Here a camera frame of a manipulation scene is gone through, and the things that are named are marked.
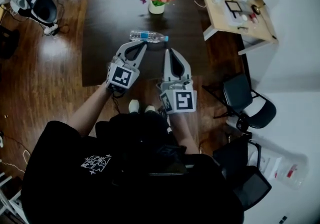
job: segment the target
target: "blue bottle label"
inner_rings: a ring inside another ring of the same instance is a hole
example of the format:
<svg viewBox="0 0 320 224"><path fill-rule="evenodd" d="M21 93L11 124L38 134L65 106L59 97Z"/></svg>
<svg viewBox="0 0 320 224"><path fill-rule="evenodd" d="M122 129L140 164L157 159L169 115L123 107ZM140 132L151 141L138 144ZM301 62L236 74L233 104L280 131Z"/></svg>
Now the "blue bottle label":
<svg viewBox="0 0 320 224"><path fill-rule="evenodd" d="M148 32L148 31L142 31L142 32L140 33L140 38L141 38L141 40L147 41L148 36L149 36L149 32Z"/></svg>

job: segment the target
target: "desk leg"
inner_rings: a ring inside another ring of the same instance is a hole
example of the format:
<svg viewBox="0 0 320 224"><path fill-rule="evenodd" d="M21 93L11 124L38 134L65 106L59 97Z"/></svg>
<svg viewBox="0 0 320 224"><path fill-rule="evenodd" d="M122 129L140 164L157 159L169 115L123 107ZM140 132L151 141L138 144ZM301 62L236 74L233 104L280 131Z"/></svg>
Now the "desk leg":
<svg viewBox="0 0 320 224"><path fill-rule="evenodd" d="M207 30L204 31L203 36L204 36L204 40L209 39L212 35L214 35L218 30L214 29L214 27L212 25L210 25L208 27Z"/></svg>
<svg viewBox="0 0 320 224"><path fill-rule="evenodd" d="M245 48L244 50L239 51L238 55L249 54L251 51L257 50L257 49L262 48L262 47L269 45L269 44L272 44L272 43L269 41L262 41L256 45L252 45L248 48Z"/></svg>

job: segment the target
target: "person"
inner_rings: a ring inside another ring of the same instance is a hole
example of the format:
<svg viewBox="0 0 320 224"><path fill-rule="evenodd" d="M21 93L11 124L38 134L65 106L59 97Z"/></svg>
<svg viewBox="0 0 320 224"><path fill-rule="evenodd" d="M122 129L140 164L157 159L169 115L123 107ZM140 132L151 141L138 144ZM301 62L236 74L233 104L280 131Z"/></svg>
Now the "person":
<svg viewBox="0 0 320 224"><path fill-rule="evenodd" d="M213 159L199 154L183 114L148 106L96 123L113 92L99 89L66 124L51 121L23 178L30 224L183 220L242 223L243 209ZM95 125L96 138L89 137Z"/></svg>

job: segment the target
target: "white vase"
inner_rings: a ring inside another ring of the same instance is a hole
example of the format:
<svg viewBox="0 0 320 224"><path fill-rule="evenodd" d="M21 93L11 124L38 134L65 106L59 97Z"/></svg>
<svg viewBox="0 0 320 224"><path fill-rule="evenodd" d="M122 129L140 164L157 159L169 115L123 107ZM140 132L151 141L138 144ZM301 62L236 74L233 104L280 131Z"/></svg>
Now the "white vase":
<svg viewBox="0 0 320 224"><path fill-rule="evenodd" d="M155 6L152 1L150 0L149 2L149 6L148 6L148 9L150 11L150 13L152 14L162 14L165 10L165 5L166 4L163 4L161 6Z"/></svg>

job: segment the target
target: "white sneaker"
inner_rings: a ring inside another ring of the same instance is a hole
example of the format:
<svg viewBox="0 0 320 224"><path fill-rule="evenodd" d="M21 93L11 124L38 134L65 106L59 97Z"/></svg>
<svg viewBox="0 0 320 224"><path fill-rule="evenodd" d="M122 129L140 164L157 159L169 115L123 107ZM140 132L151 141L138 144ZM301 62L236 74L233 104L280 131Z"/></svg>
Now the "white sneaker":
<svg viewBox="0 0 320 224"><path fill-rule="evenodd" d="M58 28L58 25L56 23L51 27L45 26L44 33L45 35L51 35L57 28Z"/></svg>
<svg viewBox="0 0 320 224"><path fill-rule="evenodd" d="M137 112L139 113L139 101L138 100L131 100L131 102L129 103L129 112Z"/></svg>
<svg viewBox="0 0 320 224"><path fill-rule="evenodd" d="M147 112L147 111L154 111L156 112L156 109L152 106L152 105L149 105L144 112Z"/></svg>

